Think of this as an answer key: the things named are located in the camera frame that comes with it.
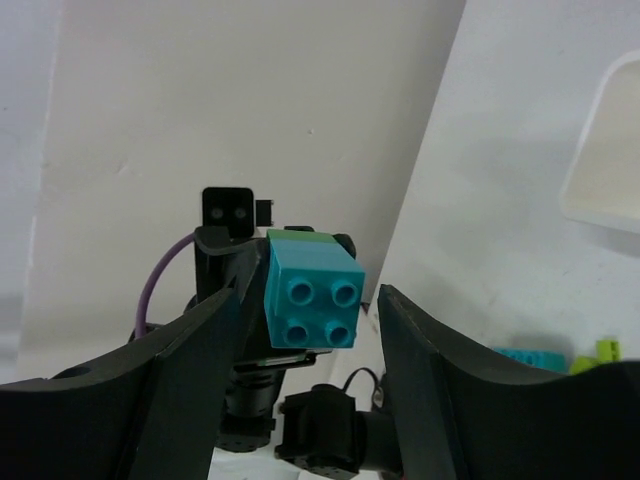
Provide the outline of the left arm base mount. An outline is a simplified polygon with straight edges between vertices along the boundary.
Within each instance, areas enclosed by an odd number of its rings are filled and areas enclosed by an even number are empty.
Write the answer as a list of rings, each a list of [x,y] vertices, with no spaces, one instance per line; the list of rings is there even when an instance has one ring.
[[[360,372],[373,380],[371,407],[361,411],[348,389]],[[375,472],[381,479],[403,479],[404,467],[392,415],[387,376],[368,367],[353,371],[341,387],[317,384],[274,406],[283,417],[274,455],[325,479],[353,479]]]

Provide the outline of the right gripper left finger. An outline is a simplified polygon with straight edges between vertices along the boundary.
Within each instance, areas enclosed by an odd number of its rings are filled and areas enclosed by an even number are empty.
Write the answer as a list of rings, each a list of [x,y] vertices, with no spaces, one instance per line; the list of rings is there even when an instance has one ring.
[[[238,315],[225,289],[52,378],[3,385],[2,478],[207,478]]]

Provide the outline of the blue square lego brick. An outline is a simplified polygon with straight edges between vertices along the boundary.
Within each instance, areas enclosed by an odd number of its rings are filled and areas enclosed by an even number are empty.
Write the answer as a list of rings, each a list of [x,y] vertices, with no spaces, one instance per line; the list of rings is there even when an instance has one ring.
[[[334,238],[268,238],[264,310],[276,349],[349,349],[365,271]]]

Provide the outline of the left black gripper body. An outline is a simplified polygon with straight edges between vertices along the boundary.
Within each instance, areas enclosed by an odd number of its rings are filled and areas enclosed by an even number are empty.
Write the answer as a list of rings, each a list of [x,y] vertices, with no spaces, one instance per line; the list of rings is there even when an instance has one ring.
[[[192,306],[220,290],[231,289],[243,319],[263,312],[265,239],[232,238],[227,227],[201,226],[195,232],[196,294]]]

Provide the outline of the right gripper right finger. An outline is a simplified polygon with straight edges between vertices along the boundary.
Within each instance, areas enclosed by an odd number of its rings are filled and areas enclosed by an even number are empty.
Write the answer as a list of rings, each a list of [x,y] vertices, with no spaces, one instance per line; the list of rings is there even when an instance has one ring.
[[[525,365],[380,288],[381,342],[410,479],[635,479],[639,365]]]

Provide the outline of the blue long lego brick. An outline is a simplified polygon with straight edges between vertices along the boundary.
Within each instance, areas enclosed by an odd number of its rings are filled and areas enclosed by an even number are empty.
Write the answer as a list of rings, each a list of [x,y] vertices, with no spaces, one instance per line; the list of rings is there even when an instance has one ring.
[[[512,360],[535,368],[561,374],[568,372],[566,358],[561,353],[505,347],[494,347],[493,350]]]

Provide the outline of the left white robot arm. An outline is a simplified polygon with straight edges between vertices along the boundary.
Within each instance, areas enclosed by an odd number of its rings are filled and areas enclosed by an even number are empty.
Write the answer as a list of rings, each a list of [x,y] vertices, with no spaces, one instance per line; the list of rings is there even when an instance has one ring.
[[[189,245],[195,253],[196,295],[185,309],[190,310],[221,289],[232,289],[240,300],[240,319],[248,325],[226,387],[216,446],[235,453],[253,452],[271,440],[274,405],[285,372],[310,367],[318,356],[330,351],[271,346],[263,305],[269,243],[263,238],[233,237],[228,227],[200,226],[179,241],[152,271],[142,300],[150,299],[161,272]]]

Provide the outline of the green square lego brick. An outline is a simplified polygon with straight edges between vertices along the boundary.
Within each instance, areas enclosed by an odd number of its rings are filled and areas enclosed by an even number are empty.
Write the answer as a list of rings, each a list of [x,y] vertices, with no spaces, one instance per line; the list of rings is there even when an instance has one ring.
[[[266,237],[271,243],[284,243],[284,244],[299,244],[299,243],[322,243],[322,244],[335,244],[337,240],[332,234],[316,232],[316,231],[302,231],[302,230],[287,230],[287,229],[268,229]]]

